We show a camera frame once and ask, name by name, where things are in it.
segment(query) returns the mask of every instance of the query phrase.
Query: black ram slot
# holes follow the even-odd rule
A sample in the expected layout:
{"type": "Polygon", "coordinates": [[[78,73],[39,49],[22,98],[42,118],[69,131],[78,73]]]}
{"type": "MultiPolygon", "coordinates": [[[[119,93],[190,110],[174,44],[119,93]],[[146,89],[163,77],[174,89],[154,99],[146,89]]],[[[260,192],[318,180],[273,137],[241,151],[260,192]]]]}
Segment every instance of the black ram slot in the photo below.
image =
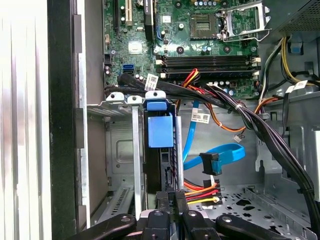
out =
{"type": "Polygon", "coordinates": [[[252,66],[251,56],[157,56],[162,60],[158,73],[165,73],[166,79],[185,78],[197,68],[203,78],[243,78],[251,77],[260,66],[252,66]]]}

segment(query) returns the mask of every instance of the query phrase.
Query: ventilation holes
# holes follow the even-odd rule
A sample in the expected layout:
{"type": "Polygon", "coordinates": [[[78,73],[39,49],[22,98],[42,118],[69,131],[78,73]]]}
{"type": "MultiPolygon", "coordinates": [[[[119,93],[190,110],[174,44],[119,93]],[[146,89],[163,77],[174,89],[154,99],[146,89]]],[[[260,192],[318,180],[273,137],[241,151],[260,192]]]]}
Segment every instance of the ventilation holes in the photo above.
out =
{"type": "Polygon", "coordinates": [[[111,212],[111,215],[115,215],[118,212],[123,200],[125,199],[127,191],[128,189],[123,189],[118,201],[116,202],[116,205],[114,206],[114,209],[111,212]]]}
{"type": "Polygon", "coordinates": [[[310,5],[301,14],[298,14],[280,32],[318,31],[320,28],[320,0],[310,5]]]}

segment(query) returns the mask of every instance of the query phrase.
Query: white wire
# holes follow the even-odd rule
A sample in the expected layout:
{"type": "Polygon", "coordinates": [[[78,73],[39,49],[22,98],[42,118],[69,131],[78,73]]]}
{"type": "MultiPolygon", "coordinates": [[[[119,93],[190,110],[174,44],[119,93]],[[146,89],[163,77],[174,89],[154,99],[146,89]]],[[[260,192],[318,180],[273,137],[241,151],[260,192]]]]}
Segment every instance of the white wire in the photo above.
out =
{"type": "Polygon", "coordinates": [[[262,83],[263,84],[263,88],[262,88],[262,92],[261,92],[261,95],[260,95],[260,98],[259,98],[259,104],[262,103],[262,101],[263,101],[263,96],[265,94],[266,87],[267,87],[267,76],[266,76],[266,73],[267,73],[268,65],[270,64],[270,61],[271,61],[272,57],[275,55],[276,51],[281,47],[282,41],[283,41],[283,39],[280,40],[278,45],[275,47],[275,49],[273,50],[273,52],[270,54],[270,56],[268,57],[268,59],[265,62],[264,71],[263,71],[263,83],[262,83]]]}

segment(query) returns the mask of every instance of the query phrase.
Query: barcode label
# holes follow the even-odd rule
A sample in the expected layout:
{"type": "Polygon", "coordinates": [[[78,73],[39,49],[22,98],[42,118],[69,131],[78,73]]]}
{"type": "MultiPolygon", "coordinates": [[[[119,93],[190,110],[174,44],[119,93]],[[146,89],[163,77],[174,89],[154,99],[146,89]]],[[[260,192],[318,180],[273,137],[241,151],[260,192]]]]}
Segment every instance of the barcode label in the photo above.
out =
{"type": "Polygon", "coordinates": [[[146,91],[156,90],[158,79],[159,79],[158,76],[149,73],[148,76],[146,77],[144,90],[146,91]]]}
{"type": "Polygon", "coordinates": [[[192,112],[191,121],[202,124],[209,124],[210,115],[198,112],[192,112]]]}

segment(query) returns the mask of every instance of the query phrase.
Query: sata port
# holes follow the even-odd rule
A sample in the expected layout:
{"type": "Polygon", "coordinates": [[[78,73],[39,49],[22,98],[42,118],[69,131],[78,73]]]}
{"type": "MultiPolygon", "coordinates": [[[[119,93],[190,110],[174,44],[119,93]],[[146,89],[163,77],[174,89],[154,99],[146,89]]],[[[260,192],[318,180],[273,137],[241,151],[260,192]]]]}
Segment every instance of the sata port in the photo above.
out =
{"type": "Polygon", "coordinates": [[[135,65],[133,65],[133,64],[123,64],[122,69],[123,69],[123,71],[124,70],[134,70],[135,69],[135,65]]]}

